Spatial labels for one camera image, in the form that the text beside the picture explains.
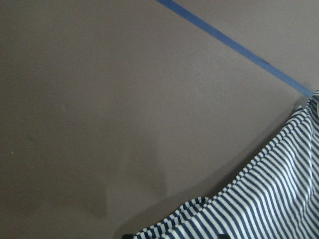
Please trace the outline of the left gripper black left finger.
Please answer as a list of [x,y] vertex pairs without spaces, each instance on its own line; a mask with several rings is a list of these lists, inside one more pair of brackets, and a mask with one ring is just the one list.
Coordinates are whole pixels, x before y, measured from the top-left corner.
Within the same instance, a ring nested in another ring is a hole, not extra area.
[[125,234],[122,236],[122,239],[133,239],[134,235],[133,234]]

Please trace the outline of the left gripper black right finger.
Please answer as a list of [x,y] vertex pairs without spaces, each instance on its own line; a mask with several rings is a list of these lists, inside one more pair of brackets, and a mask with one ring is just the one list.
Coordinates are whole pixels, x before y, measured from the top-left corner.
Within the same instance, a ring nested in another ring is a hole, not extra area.
[[228,239],[228,235],[218,234],[218,239]]

